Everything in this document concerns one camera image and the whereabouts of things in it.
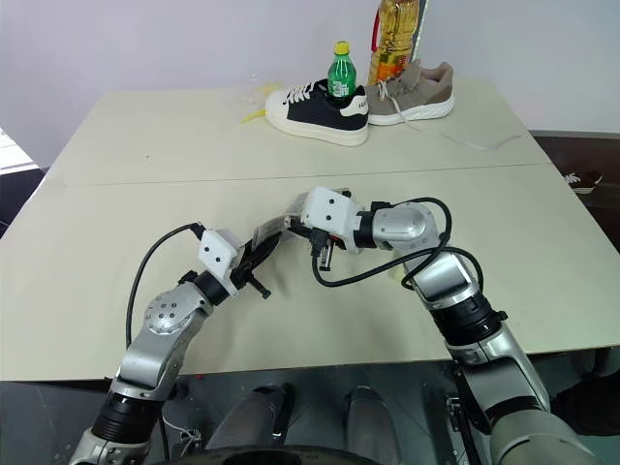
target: bottle cap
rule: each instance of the bottle cap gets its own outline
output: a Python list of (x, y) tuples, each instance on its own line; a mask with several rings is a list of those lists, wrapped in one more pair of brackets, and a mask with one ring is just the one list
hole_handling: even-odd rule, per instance
[(336, 42), (336, 45), (333, 46), (333, 52), (336, 55), (348, 55), (349, 43), (347, 41)]

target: bottle label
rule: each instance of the bottle label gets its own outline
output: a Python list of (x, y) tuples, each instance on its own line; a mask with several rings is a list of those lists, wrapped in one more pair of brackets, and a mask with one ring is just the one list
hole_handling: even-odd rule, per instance
[(410, 53), (385, 53), (379, 58), (377, 79), (386, 80), (403, 71), (409, 63)]
[(350, 93), (349, 84), (340, 80), (334, 80), (331, 83), (331, 91), (329, 92), (334, 97), (347, 97)]

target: beige sneaker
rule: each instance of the beige sneaker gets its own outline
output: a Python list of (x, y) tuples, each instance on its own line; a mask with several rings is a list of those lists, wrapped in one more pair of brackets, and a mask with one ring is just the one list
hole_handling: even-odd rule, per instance
[(454, 107), (453, 73), (448, 63), (426, 70), (416, 60), (400, 75), (366, 87), (368, 123), (386, 126), (446, 116)]

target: gray pants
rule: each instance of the gray pants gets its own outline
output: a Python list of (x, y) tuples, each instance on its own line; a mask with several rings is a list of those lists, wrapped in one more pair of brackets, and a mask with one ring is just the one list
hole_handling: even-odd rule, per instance
[[(251, 392), (232, 408), (206, 445), (207, 449), (238, 446), (272, 446), (274, 421), (284, 393)], [(386, 404), (370, 387), (351, 393), (345, 431), (345, 448), (381, 465), (399, 465), (400, 450)]]

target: black cable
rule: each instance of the black cable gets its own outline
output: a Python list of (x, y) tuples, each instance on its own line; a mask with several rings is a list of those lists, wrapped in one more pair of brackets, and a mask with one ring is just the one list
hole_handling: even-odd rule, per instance
[(142, 277), (142, 274), (144, 273), (146, 263), (151, 258), (155, 250), (157, 250), (160, 245), (162, 245), (166, 240), (170, 239), (174, 235), (179, 234), (185, 230), (192, 230), (194, 231), (194, 234), (198, 236), (197, 231), (203, 228), (204, 226), (200, 223), (190, 223), (189, 225), (184, 225), (176, 228), (175, 230), (172, 230), (160, 237), (157, 242), (155, 242), (151, 246), (151, 248), (148, 249), (148, 252), (146, 252), (146, 255), (142, 259), (142, 262), (139, 264), (138, 272), (136, 273), (136, 277), (134, 278), (134, 284), (132, 285), (132, 289), (129, 293), (129, 301), (127, 302), (127, 315), (125, 317), (125, 348), (129, 348), (132, 343), (132, 319), (134, 318), (134, 302), (136, 300), (138, 284), (140, 283), (140, 279)]
[[(146, 255), (142, 259), (142, 262), (139, 264), (138, 272), (136, 273), (136, 277), (134, 278), (134, 284), (132, 285), (132, 289), (129, 292), (129, 301), (127, 302), (127, 315), (125, 316), (125, 348), (126, 349), (128, 349), (132, 343), (132, 319), (134, 317), (134, 302), (136, 301), (136, 292), (138, 291), (138, 284), (140, 283), (140, 279), (142, 277), (142, 274), (144, 273), (144, 268), (146, 267), (146, 263), (148, 262), (148, 260), (151, 258), (155, 250), (157, 250), (157, 248), (160, 245), (162, 245), (164, 242), (166, 242), (166, 240), (170, 239), (174, 235), (179, 234), (185, 230), (192, 230), (194, 235), (198, 239), (201, 239), (202, 232), (204, 231), (204, 226), (201, 225), (200, 223), (190, 223), (188, 225), (183, 225), (179, 228), (176, 228), (175, 230), (172, 230), (164, 234), (162, 237), (160, 237), (157, 240), (157, 242), (155, 242), (151, 246), (150, 249), (148, 249), (148, 252), (146, 252)], [(170, 452), (170, 446), (168, 443), (168, 434), (166, 433), (166, 425), (164, 424), (164, 417), (161, 412), (159, 413), (158, 422), (159, 422), (159, 430), (162, 436), (164, 458), (166, 460), (170, 460), (171, 452)]]
[(439, 199), (435, 199), (433, 197), (420, 197), (417, 199), (410, 199), (408, 201), (399, 202), (396, 205), (400, 205), (402, 203), (407, 203), (407, 202), (430, 202), (430, 203), (435, 203), (442, 209), (442, 211), (444, 212), (444, 216), (446, 218), (446, 227), (444, 228), (444, 231), (440, 234), (440, 242), (437, 245), (437, 247), (432, 247), (432, 248), (412, 252), (411, 254), (392, 260), (391, 262), (384, 263), (380, 266), (369, 269), (368, 271), (365, 271), (356, 276), (352, 276), (350, 278), (345, 278), (345, 279), (341, 279), (338, 281), (327, 281), (326, 279), (323, 278), (323, 276), (321, 276), (321, 273), (319, 271), (319, 257), (318, 257), (319, 252), (320, 252), (319, 245), (320, 243), (322, 243), (322, 239), (319, 237), (319, 240), (312, 240), (312, 237), (311, 237), (311, 241), (313, 242), (312, 272), (314, 274), (315, 279), (321, 285), (326, 286), (328, 288), (339, 288), (341, 286), (347, 286), (349, 284), (359, 282), (363, 279), (370, 278), (371, 276), (379, 274), (399, 264), (403, 264), (404, 262), (408, 262), (409, 260), (413, 260), (418, 257), (428, 255), (428, 257), (424, 259), (422, 263), (420, 263), (413, 270), (408, 272), (400, 282), (400, 284), (404, 288), (410, 291), (414, 291), (415, 290), (414, 287), (410, 284), (411, 279), (416, 274), (418, 274), (420, 271), (422, 271), (426, 266), (428, 266), (428, 264), (430, 264), (437, 257), (439, 257), (439, 255), (442, 252), (452, 252), (453, 254), (457, 254), (457, 255), (461, 255), (465, 257), (472, 263), (472, 265), (474, 266), (474, 269), (476, 270), (476, 274), (478, 275), (478, 284), (480, 287), (480, 291), (482, 292), (482, 288), (484, 286), (484, 275), (482, 273), (482, 267), (480, 263), (478, 262), (478, 260), (476, 259), (476, 257), (474, 257), (471, 253), (469, 253), (466, 250), (459, 249), (458, 247), (448, 247), (447, 245), (448, 241), (450, 240), (450, 235), (452, 232), (452, 215), (450, 213), (450, 209), (448, 208), (448, 206), (442, 201), (440, 201)]
[[(313, 256), (312, 257), (312, 273), (314, 274), (314, 277), (319, 282), (319, 284), (327, 288), (340, 288), (341, 286), (347, 286), (349, 284), (357, 283), (363, 279), (370, 278), (371, 276), (379, 274), (383, 271), (387, 271), (388, 269), (395, 267), (399, 264), (403, 264), (404, 262), (408, 262), (409, 260), (413, 260), (418, 257), (422, 257), (424, 255), (431, 255), (435, 250), (437, 250), (436, 247), (432, 247), (430, 249), (418, 250), (416, 252), (412, 252), (411, 254), (404, 255), (402, 257), (394, 259), (391, 262), (384, 263), (380, 266), (377, 266), (376, 268), (369, 269), (368, 271), (360, 273), (356, 276), (341, 279), (339, 281), (327, 281), (326, 279), (324, 279), (323, 276), (321, 276), (321, 272), (319, 271), (319, 257)], [(478, 275), (478, 283), (479, 283), (480, 291), (482, 292), (482, 286), (484, 284), (484, 275), (482, 274), (481, 264), (478, 262), (476, 257), (474, 257), (472, 254), (470, 254), (466, 250), (459, 249), (458, 247), (450, 247), (450, 246), (444, 247), (443, 251), (452, 252), (453, 254), (457, 254), (457, 255), (462, 255), (463, 257), (465, 257), (472, 263), (472, 265), (474, 266), (474, 269), (476, 270), (476, 274)]]
[(157, 418), (159, 421), (159, 432), (162, 436), (162, 447), (164, 449), (164, 460), (171, 459), (171, 450), (168, 444), (168, 433), (166, 432), (166, 424), (164, 423), (164, 414), (160, 411), (159, 417)]
[(465, 453), (467, 453), (467, 458), (469, 459), (469, 463), (471, 465), (481, 465), (481, 458), (478, 455), (478, 450), (476, 449), (476, 443), (474, 442), (474, 435), (472, 434), (472, 428), (467, 420), (467, 416), (463, 411), (462, 407), (456, 409), (456, 422), (458, 424), (458, 430), (461, 433), (461, 438), (463, 440), (463, 446), (465, 446)]

